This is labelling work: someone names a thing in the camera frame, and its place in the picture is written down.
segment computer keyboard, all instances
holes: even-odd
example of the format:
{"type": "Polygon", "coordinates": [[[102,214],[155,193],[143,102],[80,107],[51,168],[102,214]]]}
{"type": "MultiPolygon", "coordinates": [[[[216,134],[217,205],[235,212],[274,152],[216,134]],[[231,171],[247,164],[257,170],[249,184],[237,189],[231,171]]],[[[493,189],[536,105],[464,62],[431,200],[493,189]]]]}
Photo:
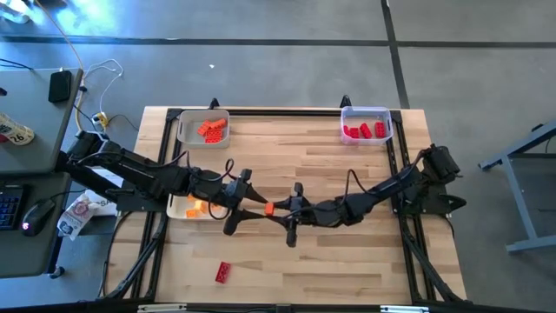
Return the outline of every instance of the computer keyboard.
{"type": "Polygon", "coordinates": [[[24,190],[22,185],[0,188],[0,230],[16,230],[19,227],[24,190]]]}

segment power adapter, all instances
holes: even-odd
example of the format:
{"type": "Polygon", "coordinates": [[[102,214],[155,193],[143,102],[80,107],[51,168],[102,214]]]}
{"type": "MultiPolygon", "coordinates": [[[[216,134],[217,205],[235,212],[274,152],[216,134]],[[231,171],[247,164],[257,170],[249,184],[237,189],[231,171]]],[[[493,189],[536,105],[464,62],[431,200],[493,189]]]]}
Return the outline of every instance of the power adapter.
{"type": "Polygon", "coordinates": [[[106,117],[106,113],[98,112],[96,113],[91,120],[93,121],[94,125],[101,125],[104,129],[108,127],[108,118],[106,117]]]}

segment metal stand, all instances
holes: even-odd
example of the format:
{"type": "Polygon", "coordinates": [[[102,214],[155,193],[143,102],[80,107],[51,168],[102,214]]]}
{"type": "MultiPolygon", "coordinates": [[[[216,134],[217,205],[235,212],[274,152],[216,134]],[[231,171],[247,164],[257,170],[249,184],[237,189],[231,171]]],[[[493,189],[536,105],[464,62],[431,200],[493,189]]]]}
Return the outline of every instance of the metal stand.
{"type": "Polygon", "coordinates": [[[538,126],[537,128],[533,129],[533,131],[526,138],[519,140],[517,143],[513,144],[512,146],[500,152],[491,159],[479,163],[479,167],[484,171],[490,170],[497,164],[502,165],[504,171],[506,172],[513,197],[515,198],[515,203],[518,206],[518,211],[520,213],[521,220],[523,221],[528,239],[518,241],[513,244],[508,244],[506,246],[506,250],[509,253],[556,245],[556,236],[538,237],[537,231],[533,226],[533,221],[531,220],[531,217],[529,215],[526,199],[523,196],[524,188],[520,186],[516,172],[512,165],[513,159],[524,157],[530,158],[537,156],[533,154],[524,154],[523,152],[530,150],[531,148],[545,142],[555,135],[556,120],[553,120],[550,123],[538,126]]]}

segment red lego brick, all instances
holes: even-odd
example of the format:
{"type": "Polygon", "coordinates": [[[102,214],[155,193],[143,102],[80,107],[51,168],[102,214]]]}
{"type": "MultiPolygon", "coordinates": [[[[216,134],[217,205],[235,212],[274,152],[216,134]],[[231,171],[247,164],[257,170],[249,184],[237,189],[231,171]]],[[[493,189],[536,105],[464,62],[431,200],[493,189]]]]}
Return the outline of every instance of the red lego brick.
{"type": "Polygon", "coordinates": [[[205,143],[219,143],[221,140],[220,137],[206,137],[205,143]]]}
{"type": "Polygon", "coordinates": [[[359,130],[357,129],[357,127],[353,127],[351,129],[349,129],[349,135],[352,138],[359,138],[359,130]]]}
{"type": "Polygon", "coordinates": [[[223,129],[224,126],[226,126],[226,119],[225,118],[221,118],[216,122],[212,122],[210,124],[210,129],[212,130],[219,130],[219,129],[223,129]]]}
{"type": "Polygon", "coordinates": [[[374,124],[374,134],[377,138],[384,138],[386,136],[386,130],[384,129],[383,122],[376,122],[374,124]]]}
{"type": "Polygon", "coordinates": [[[216,273],[216,281],[218,283],[226,283],[226,280],[228,279],[229,270],[231,268],[232,268],[232,264],[220,262],[220,268],[216,273]]]}
{"type": "Polygon", "coordinates": [[[222,139],[222,130],[207,130],[207,137],[218,137],[222,139]]]}
{"type": "Polygon", "coordinates": [[[359,129],[361,130],[361,134],[363,134],[363,137],[365,137],[366,139],[373,137],[373,135],[371,134],[371,130],[368,128],[367,123],[363,123],[359,127],[359,129]]]}
{"type": "Polygon", "coordinates": [[[199,129],[197,129],[197,134],[201,135],[201,136],[205,136],[205,134],[207,133],[207,130],[209,130],[210,128],[210,121],[204,121],[201,124],[201,127],[199,127],[199,129]]]}

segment red block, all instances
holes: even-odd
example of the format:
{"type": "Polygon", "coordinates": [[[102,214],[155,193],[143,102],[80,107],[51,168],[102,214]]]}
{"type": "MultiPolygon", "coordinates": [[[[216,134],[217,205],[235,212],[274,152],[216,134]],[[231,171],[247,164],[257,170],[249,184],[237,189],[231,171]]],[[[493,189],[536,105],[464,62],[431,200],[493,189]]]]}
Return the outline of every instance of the red block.
{"type": "Polygon", "coordinates": [[[384,129],[384,123],[383,122],[376,122],[374,124],[374,134],[378,138],[384,138],[386,136],[386,130],[384,129]]]}
{"type": "Polygon", "coordinates": [[[229,269],[232,268],[232,264],[220,262],[220,268],[218,269],[218,273],[216,273],[216,281],[218,283],[226,283],[228,279],[229,269]]]}
{"type": "Polygon", "coordinates": [[[199,129],[197,130],[197,133],[201,136],[205,136],[205,134],[207,133],[207,130],[209,130],[210,128],[210,121],[204,121],[201,125],[201,127],[199,127],[199,129]]]}
{"type": "Polygon", "coordinates": [[[207,130],[207,137],[218,137],[222,139],[222,130],[207,130]]]}
{"type": "Polygon", "coordinates": [[[371,130],[368,128],[367,123],[363,123],[363,124],[359,127],[359,129],[361,130],[361,134],[363,134],[363,136],[364,136],[366,139],[369,139],[369,138],[371,138],[371,137],[373,136],[373,135],[371,134],[371,130]]]}
{"type": "Polygon", "coordinates": [[[205,143],[219,143],[221,140],[220,137],[206,137],[205,143]]]}
{"type": "Polygon", "coordinates": [[[359,130],[357,129],[357,127],[353,127],[351,129],[349,129],[349,135],[352,138],[359,138],[359,130]]]}

